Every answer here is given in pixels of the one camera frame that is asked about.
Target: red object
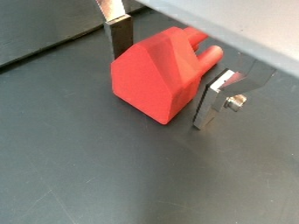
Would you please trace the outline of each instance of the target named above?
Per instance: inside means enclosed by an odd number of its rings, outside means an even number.
[[[191,101],[202,76],[222,59],[218,46],[197,56],[207,37],[191,27],[173,27],[137,43],[113,62],[115,95],[162,124]]]

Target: metal plate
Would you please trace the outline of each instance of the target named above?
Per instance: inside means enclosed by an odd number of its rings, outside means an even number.
[[[138,0],[299,77],[298,0]]]

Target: red house-shaped block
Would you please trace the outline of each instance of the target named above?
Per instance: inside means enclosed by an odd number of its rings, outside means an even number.
[[[167,124],[198,92],[202,76],[219,62],[223,51],[195,50],[207,35],[177,27],[137,43],[113,62],[113,89],[118,97]]]

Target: gray surface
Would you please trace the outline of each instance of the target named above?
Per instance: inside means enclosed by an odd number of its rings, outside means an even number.
[[[126,11],[141,3],[125,0]],[[97,0],[2,0],[0,67],[103,24]]]
[[[299,77],[298,0],[138,0]]]
[[[171,25],[147,12],[135,37]],[[297,224],[298,79],[278,73],[199,132],[198,98],[163,126],[113,95],[109,54],[98,31],[0,75],[0,223]]]

